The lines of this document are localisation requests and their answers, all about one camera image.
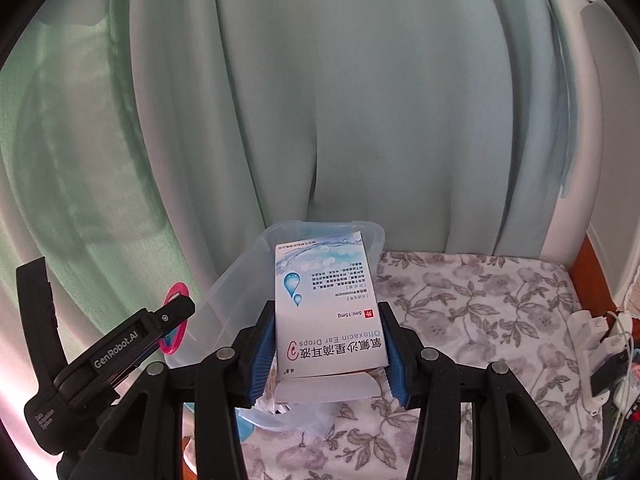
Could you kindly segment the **floral grey table cloth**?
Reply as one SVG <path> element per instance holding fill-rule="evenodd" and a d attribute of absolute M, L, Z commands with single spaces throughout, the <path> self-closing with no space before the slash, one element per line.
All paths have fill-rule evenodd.
<path fill-rule="evenodd" d="M 383 252 L 376 296 L 427 347 L 480 368 L 506 361 L 546 416 L 584 479 L 598 472 L 600 415 L 582 403 L 567 319 L 579 310 L 567 270 L 532 259 Z M 243 443 L 252 479 L 402 479 L 418 414 L 381 394 L 341 405 L 328 434 L 256 429 Z"/>

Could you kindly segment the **black power adapter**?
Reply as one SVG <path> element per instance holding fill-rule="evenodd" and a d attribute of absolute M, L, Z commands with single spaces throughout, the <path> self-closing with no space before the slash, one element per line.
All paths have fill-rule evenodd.
<path fill-rule="evenodd" d="M 628 374 L 628 362 L 627 352 L 609 356 L 590 377 L 591 393 L 598 396 L 617 385 Z"/>

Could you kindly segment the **white paper ball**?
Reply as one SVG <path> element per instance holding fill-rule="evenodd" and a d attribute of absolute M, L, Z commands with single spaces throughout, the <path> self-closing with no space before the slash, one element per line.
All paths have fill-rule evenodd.
<path fill-rule="evenodd" d="M 274 400 L 274 393 L 266 390 L 254 404 L 256 410 L 269 415 L 283 415 L 291 411 L 291 407 L 286 403 L 279 403 Z"/>

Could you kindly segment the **clear plastic storage box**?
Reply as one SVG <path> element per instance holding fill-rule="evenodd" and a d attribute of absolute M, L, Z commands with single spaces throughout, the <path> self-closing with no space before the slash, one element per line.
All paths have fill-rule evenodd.
<path fill-rule="evenodd" d="M 182 345 L 168 356 L 169 365 L 178 367 L 200 362 L 209 353 L 227 347 L 240 330 L 258 321 L 265 304 L 270 300 L 274 302 L 274 250 L 277 245 L 352 231 L 362 234 L 373 281 L 385 242 L 382 226 L 370 221 L 291 220 L 277 223 L 262 232 L 206 292 L 189 320 Z M 274 352 L 264 392 L 271 390 L 274 393 L 277 379 Z M 314 436 L 324 436 L 336 419 L 338 408 L 346 402 L 288 404 L 291 411 L 283 415 L 269 415 L 256 410 L 253 405 L 242 408 L 239 415 L 250 424 L 269 431 L 299 429 Z"/>

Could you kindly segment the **ear drops medicine box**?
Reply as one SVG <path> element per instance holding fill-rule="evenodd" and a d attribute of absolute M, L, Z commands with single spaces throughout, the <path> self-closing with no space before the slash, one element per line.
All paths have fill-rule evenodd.
<path fill-rule="evenodd" d="M 388 357 L 360 231 L 277 245 L 274 316 L 277 403 L 378 396 Z"/>

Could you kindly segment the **white power strip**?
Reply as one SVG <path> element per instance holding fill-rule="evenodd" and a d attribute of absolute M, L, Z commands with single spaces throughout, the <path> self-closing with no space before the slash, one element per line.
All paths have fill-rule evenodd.
<path fill-rule="evenodd" d="M 622 348 L 620 337 L 605 337 L 608 321 L 603 316 L 594 318 L 588 310 L 572 313 L 566 322 L 576 354 L 582 404 L 591 415 L 595 415 L 610 394 L 608 392 L 594 394 L 591 376 L 607 358 L 620 352 Z"/>

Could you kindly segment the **light green curtain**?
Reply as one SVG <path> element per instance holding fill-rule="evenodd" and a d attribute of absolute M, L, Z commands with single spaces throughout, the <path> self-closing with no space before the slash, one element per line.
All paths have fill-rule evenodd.
<path fill-rule="evenodd" d="M 105 332 L 268 226 L 538 257 L 575 141 L 555 0 L 44 0 L 1 71 L 1 305 Z"/>

